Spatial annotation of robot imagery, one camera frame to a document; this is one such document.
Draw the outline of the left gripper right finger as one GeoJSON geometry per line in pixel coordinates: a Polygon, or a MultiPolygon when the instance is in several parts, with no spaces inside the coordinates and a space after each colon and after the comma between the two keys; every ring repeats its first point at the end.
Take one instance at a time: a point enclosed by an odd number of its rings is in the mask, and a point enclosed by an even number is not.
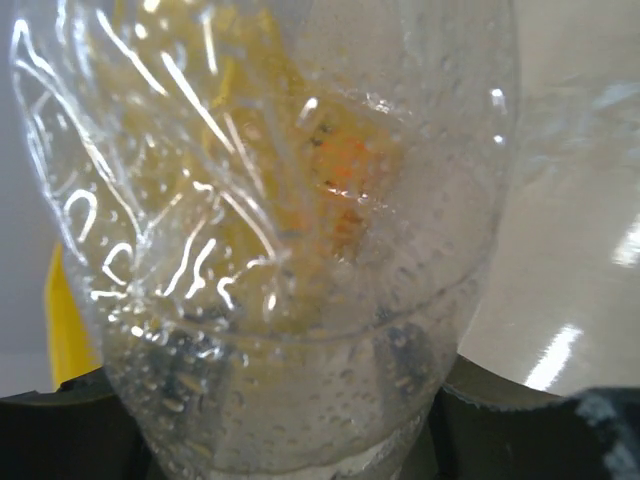
{"type": "Polygon", "coordinates": [[[636,479],[639,391],[561,397],[460,356],[400,473],[403,479],[636,479]]]}

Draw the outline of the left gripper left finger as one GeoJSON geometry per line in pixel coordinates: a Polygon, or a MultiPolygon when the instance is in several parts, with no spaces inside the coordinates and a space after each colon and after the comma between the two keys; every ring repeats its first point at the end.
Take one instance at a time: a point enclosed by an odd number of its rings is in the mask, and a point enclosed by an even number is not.
{"type": "Polygon", "coordinates": [[[1,399],[1,477],[158,479],[160,467],[106,375],[89,372],[1,399]]]}

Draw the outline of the clear bottle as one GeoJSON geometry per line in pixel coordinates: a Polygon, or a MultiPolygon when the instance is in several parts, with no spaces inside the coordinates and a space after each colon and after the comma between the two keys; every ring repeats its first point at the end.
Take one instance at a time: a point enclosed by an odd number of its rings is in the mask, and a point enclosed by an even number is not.
{"type": "Polygon", "coordinates": [[[395,479],[513,154],[509,1],[21,1],[35,175],[171,479],[395,479]]]}

